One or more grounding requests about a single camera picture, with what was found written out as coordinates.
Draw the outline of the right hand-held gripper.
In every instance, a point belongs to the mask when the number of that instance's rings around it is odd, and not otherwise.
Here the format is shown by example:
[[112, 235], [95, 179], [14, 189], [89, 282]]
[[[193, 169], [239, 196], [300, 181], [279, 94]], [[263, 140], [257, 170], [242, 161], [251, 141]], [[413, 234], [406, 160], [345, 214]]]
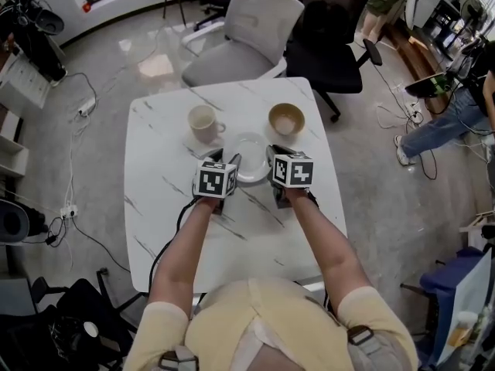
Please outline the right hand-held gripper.
[[268, 145], [265, 154], [271, 168], [270, 181], [275, 204], [279, 209], [289, 208], [291, 203], [285, 190], [307, 191], [312, 185], [314, 161], [309, 156], [282, 145]]

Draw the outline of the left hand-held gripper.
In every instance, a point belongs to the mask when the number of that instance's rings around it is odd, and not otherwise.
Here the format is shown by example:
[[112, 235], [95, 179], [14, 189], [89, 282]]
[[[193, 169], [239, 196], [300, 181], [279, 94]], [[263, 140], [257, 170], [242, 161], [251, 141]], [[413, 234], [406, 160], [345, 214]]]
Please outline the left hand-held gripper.
[[193, 180], [193, 195], [219, 199], [214, 214], [223, 213], [225, 199], [234, 193], [237, 187], [237, 174], [242, 155], [234, 154], [230, 164], [223, 163], [223, 148], [207, 153], [207, 160], [198, 162]]

